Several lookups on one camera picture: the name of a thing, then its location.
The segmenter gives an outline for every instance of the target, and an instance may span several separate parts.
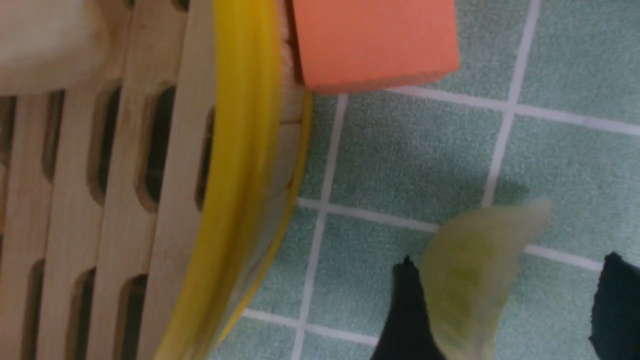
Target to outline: yellow rim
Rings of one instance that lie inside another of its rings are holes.
[[[255,295],[255,292],[258,291],[258,288],[260,288],[260,284],[262,283],[262,280],[264,280],[264,276],[267,274],[269,267],[271,267],[273,259],[275,258],[276,253],[278,252],[278,248],[280,247],[280,243],[282,243],[282,239],[284,238],[284,235],[287,232],[287,227],[289,225],[289,222],[291,221],[291,215],[293,214],[293,209],[296,206],[296,199],[298,198],[300,185],[302,185],[302,180],[305,175],[305,162],[307,160],[308,141],[309,141],[309,134],[311,132],[312,112],[313,112],[313,96],[311,92],[307,92],[305,96],[305,107],[304,107],[304,113],[302,117],[302,141],[300,143],[300,152],[298,153],[299,155],[296,163],[296,171],[293,175],[293,180],[291,181],[291,190],[289,192],[289,199],[287,200],[287,209],[285,210],[284,217],[280,222],[280,227],[278,228],[278,233],[276,234],[276,238],[273,240],[273,243],[269,248],[269,252],[267,253],[265,262],[262,268],[260,269],[260,274],[257,276],[249,292],[246,294],[246,296],[240,303],[240,306],[238,306],[238,308],[236,309],[233,315],[233,318],[231,319],[231,321],[229,321],[229,323],[225,327],[225,330],[220,336],[216,346],[219,345],[222,342],[222,340],[224,340],[227,337],[227,335],[235,325],[236,321],[240,318],[240,316],[242,316],[244,309],[246,309],[246,307],[249,306],[249,303],[251,302],[252,297]]]
[[[312,96],[305,98],[289,203],[257,280],[220,324],[266,211],[281,107],[281,55],[273,1],[213,0],[218,98],[202,222],[172,319],[155,360],[201,360],[226,336],[259,287],[290,220],[302,180]]]

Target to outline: tile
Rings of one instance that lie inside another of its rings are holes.
[[[373,347],[344,340],[325,338],[306,333],[300,360],[366,360],[373,355]]]
[[[518,117],[495,201],[521,202],[521,188],[547,195],[554,212],[537,243],[595,261],[615,250],[638,262],[639,183],[640,138]]]
[[[456,0],[460,70],[428,87],[506,100],[529,0]]]
[[[543,1],[520,102],[640,124],[640,3]]]
[[[479,207],[501,121],[389,92],[351,96],[331,202],[436,223]]]
[[[294,210],[278,254],[249,308],[289,318],[300,317],[316,215],[315,210]]]
[[[418,263],[431,234],[328,215],[308,322],[379,336],[387,319],[392,268]]]
[[[496,360],[597,360],[589,343],[597,272],[523,255],[496,337]]]
[[[284,360],[291,358],[296,329],[240,318],[209,360]]]
[[[336,96],[314,96],[314,117],[311,128],[311,139],[307,152],[305,178],[300,188],[300,197],[320,200],[324,168],[329,153],[329,142],[333,129],[333,117],[338,104]]]

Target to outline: orange sponge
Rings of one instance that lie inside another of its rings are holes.
[[[437,81],[460,66],[453,0],[293,0],[303,77],[320,94]]]

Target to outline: floor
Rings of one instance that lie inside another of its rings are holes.
[[[317,97],[288,235],[216,360],[367,360],[391,268],[460,211],[553,198],[497,336],[498,360],[596,359],[603,257],[640,264],[640,3],[456,0],[461,70]]]

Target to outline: wooden slatted mat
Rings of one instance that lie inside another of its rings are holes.
[[[2,360],[151,360],[200,226],[215,135],[211,0],[98,2],[111,37],[98,74],[0,97]],[[287,111],[249,279],[278,231],[301,143],[304,89],[286,42],[282,54]]]

